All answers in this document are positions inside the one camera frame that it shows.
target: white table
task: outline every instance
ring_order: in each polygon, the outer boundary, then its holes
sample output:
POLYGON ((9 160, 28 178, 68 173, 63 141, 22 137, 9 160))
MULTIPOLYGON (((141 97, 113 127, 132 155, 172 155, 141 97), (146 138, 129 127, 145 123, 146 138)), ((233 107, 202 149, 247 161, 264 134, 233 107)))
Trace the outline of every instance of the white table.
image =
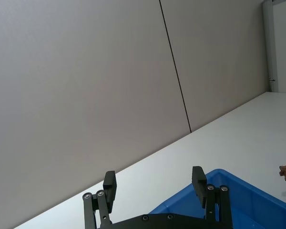
MULTIPOLYGON (((117 173, 110 217, 115 223, 150 212, 191 183, 195 165, 205 173, 225 169, 286 202, 278 169, 285 164, 286 94, 265 93, 117 173)), ((83 229, 82 195, 99 189, 102 182, 16 229, 83 229)))

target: screw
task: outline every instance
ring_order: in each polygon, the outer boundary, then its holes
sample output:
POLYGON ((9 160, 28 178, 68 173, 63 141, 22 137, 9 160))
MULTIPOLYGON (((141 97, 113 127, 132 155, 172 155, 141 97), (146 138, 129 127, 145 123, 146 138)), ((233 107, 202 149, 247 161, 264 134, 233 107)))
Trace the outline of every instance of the screw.
POLYGON ((214 186, 213 185, 208 185, 208 190, 214 190, 214 186))
POLYGON ((104 192, 103 192, 103 191, 99 191, 99 192, 97 193, 97 195, 98 195, 99 197, 101 197, 102 195, 104 195, 104 192))
POLYGON ((222 186, 222 187, 221 187, 221 190, 222 190, 222 191, 227 191, 227 190, 228 190, 228 187, 222 186))
POLYGON ((146 222, 146 221, 149 220, 149 217, 148 217, 147 215, 143 215, 143 216, 142 216, 142 220, 146 222))

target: blue plastic bin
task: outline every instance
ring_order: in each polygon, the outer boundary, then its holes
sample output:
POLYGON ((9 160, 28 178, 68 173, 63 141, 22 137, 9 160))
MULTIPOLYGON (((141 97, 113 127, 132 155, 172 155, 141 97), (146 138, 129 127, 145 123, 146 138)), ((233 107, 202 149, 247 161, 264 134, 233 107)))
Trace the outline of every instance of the blue plastic bin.
MULTIPOLYGON (((286 229, 286 203, 244 182, 222 169, 206 174, 208 183, 230 188, 234 229, 286 229)), ((204 217, 198 197, 190 184, 160 204, 151 214, 175 213, 204 217)))

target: blue container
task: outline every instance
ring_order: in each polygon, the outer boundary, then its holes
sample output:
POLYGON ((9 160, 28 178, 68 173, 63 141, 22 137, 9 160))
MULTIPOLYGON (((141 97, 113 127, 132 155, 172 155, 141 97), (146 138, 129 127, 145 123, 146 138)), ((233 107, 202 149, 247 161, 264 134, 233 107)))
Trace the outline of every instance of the blue container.
MULTIPOLYGON (((222 169, 206 174, 208 183, 230 188, 234 229, 286 229, 286 203, 244 182, 222 169)), ((175 213, 204 217, 198 197, 190 184, 156 207, 151 214, 175 213)))

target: white tabletop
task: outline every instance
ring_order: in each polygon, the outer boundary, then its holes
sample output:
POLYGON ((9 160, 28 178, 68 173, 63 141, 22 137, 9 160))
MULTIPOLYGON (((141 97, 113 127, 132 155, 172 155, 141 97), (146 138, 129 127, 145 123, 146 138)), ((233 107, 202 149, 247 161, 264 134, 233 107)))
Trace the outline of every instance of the white tabletop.
MULTIPOLYGON (((285 164, 286 94, 265 93, 117 173, 110 217, 115 223, 150 212, 191 183, 196 165, 205 173, 225 169, 286 202, 278 169, 285 164)), ((82 195, 100 189, 102 182, 16 229, 83 229, 82 195)))

